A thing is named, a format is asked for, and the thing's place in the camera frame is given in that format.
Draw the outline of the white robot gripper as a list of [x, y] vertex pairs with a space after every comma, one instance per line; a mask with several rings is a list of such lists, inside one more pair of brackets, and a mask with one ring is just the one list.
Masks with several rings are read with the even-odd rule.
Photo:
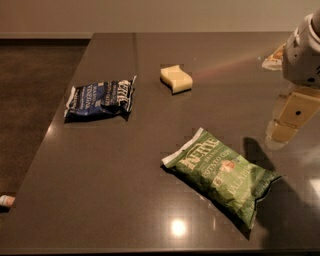
[[[294, 84], [320, 87], [320, 13], [307, 15], [288, 38], [263, 62], [271, 71], [283, 70]], [[320, 90], [294, 87], [280, 94], [266, 128], [265, 143], [271, 150], [283, 148], [320, 110]]]

